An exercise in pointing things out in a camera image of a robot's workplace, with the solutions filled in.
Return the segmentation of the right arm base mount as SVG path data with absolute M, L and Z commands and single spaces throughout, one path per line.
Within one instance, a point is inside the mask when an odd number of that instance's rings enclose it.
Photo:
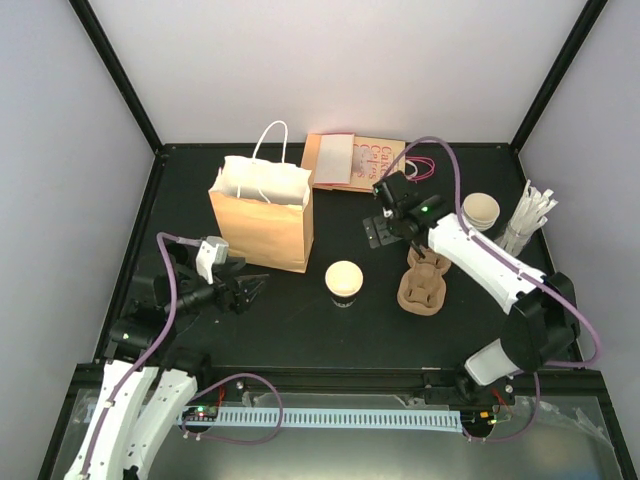
M 426 403 L 484 407 L 496 404 L 514 405 L 514 394 L 507 391 L 505 378 L 482 386 L 474 381 L 463 368 L 427 369 L 421 373 L 418 395 Z

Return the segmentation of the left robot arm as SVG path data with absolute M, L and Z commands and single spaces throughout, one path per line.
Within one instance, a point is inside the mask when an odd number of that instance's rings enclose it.
M 129 298 L 109 332 L 100 393 L 68 479 L 146 479 L 192 399 L 214 388 L 211 358 L 175 346 L 179 321 L 213 307 L 246 312 L 266 274 L 245 274 L 245 260 L 219 237 L 162 234 L 159 251 L 142 257 Z

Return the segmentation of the orange paper bag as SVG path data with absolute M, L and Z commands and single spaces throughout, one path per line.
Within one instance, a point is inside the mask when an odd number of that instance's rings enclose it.
M 258 156 L 271 128 L 283 127 L 280 160 Z M 312 172 L 286 161 L 289 130 L 275 120 L 249 156 L 227 155 L 209 199 L 230 253 L 249 264 L 294 273 L 307 270 L 314 241 Z

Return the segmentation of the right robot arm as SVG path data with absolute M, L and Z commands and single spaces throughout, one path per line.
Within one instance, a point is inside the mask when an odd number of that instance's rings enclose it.
M 416 253 L 428 247 L 450 260 L 507 316 L 499 337 L 458 367 L 454 388 L 461 400 L 479 402 L 497 380 L 538 371 L 576 340 L 575 292 L 566 275 L 546 276 L 506 254 L 440 196 L 421 198 L 401 172 L 375 183 L 373 195 L 392 235 L 406 240 Z

